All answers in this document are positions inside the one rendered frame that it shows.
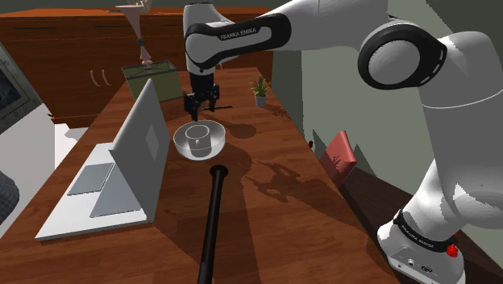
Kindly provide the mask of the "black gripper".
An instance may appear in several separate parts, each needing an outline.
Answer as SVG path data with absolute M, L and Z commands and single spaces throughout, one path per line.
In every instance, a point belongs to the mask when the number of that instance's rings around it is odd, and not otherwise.
M 219 85 L 214 84 L 214 75 L 197 75 L 190 73 L 190 85 L 193 93 L 184 93 L 184 109 L 188 112 L 193 121 L 198 121 L 197 110 L 199 102 L 196 99 L 204 99 L 209 103 L 208 109 L 215 111 L 216 102 L 219 100 Z

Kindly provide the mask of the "clear glass bowl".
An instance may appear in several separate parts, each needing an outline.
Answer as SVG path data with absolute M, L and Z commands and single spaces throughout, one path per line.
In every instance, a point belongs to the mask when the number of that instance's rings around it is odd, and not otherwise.
M 206 157 L 195 157 L 189 149 L 185 131 L 193 125 L 205 125 L 210 129 L 211 153 Z M 192 161 L 205 161 L 217 156 L 226 144 L 225 127 L 213 120 L 198 120 L 186 123 L 179 127 L 174 135 L 173 142 L 177 151 L 185 158 Z

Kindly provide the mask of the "clear glass cup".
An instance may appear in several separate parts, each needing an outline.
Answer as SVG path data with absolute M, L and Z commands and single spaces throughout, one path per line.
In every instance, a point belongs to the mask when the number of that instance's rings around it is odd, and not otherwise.
M 190 152 L 195 157 L 206 157 L 211 153 L 210 129 L 205 125 L 193 125 L 185 131 Z

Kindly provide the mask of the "olive green square lampshade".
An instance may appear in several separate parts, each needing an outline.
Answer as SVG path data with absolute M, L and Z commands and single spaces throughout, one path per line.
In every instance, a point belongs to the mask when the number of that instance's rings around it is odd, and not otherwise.
M 152 79 L 159 102 L 183 96 L 177 68 L 169 61 L 157 61 L 147 69 L 145 65 L 122 67 L 132 98 L 136 100 L 148 79 Z

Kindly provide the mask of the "small potted green plant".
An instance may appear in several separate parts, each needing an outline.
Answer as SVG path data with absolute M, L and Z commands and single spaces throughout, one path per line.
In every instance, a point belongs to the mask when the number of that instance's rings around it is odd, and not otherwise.
M 255 102 L 258 107 L 264 107 L 267 100 L 267 91 L 271 87 L 271 83 L 259 75 L 257 79 L 250 80 L 250 89 L 255 96 Z

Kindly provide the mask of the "silver open laptop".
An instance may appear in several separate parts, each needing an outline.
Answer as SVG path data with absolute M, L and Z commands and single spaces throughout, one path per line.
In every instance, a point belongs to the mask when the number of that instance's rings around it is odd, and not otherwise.
M 94 146 L 35 238 L 152 222 L 169 143 L 154 82 L 147 80 L 113 142 Z

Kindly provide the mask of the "tan hourglass-shaped sculpture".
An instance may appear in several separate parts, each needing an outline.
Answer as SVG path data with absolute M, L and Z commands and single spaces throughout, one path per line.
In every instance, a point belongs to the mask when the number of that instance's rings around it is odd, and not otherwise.
M 145 48 L 145 41 L 141 35 L 141 27 L 140 27 L 140 15 L 146 14 L 150 11 L 152 6 L 152 0 L 127 0 L 126 5 L 118 5 L 116 8 L 123 13 L 130 25 L 132 26 L 137 40 L 136 43 L 140 48 L 140 59 L 142 60 L 142 65 L 148 72 L 151 72 L 152 61 L 151 56 Z

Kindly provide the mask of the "black baseball bat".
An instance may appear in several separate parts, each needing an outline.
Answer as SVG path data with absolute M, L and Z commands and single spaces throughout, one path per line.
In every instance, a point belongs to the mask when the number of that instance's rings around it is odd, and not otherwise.
M 228 175 L 228 168 L 224 165 L 213 165 L 210 168 L 210 174 L 212 176 L 212 189 L 197 284 L 212 284 L 213 281 L 214 255 L 218 233 L 222 184 L 224 178 Z

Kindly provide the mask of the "brown wooden cabinet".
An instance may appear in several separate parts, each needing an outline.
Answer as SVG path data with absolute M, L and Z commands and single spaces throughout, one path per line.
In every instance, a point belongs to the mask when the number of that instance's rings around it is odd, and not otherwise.
M 140 15 L 153 61 L 186 71 L 183 8 Z M 140 64 L 136 34 L 124 14 L 105 9 L 33 9 L 0 14 L 0 42 L 52 114 L 52 122 L 88 127 L 123 86 L 122 67 Z M 224 69 L 256 67 L 272 77 L 273 52 L 239 56 Z

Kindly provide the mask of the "brown wooden desk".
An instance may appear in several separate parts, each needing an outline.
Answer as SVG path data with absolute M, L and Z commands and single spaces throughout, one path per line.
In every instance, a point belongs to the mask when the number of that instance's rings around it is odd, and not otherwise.
M 214 284 L 399 284 L 279 100 L 252 97 L 254 68 L 215 74 L 227 130 Z M 39 242 L 35 235 L 94 145 L 113 140 L 133 100 L 122 87 L 0 238 L 0 284 L 195 284 L 210 161 L 171 148 L 152 223 Z

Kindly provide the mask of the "red flat box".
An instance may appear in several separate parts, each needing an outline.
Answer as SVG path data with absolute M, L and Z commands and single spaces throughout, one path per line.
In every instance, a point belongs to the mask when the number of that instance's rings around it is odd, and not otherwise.
M 357 164 L 345 131 L 335 136 L 319 161 L 335 186 L 340 187 Z

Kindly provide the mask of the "white counter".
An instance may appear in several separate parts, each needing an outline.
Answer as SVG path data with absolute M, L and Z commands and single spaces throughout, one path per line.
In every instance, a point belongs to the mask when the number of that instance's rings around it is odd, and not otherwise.
M 42 104 L 0 135 L 0 171 L 19 189 L 18 204 L 0 223 L 0 238 L 85 132 L 54 124 Z

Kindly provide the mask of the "grey framed appliance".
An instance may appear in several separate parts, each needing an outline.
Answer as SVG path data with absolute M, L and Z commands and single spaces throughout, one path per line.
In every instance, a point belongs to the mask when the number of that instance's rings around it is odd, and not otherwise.
M 43 103 L 0 42 L 0 135 Z

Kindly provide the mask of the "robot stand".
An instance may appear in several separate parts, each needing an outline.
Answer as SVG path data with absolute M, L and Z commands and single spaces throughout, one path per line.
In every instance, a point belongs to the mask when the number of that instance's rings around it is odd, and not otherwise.
M 351 171 L 339 191 L 374 244 L 378 244 L 379 226 L 390 221 L 412 198 L 359 168 Z M 462 231 L 458 232 L 458 249 L 464 256 L 466 284 L 503 284 L 503 269 Z

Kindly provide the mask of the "dark grey quilted cushion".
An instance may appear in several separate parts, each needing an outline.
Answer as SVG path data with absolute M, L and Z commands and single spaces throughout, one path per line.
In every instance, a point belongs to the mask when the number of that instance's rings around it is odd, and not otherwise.
M 19 188 L 15 181 L 0 171 L 0 225 L 19 203 Z

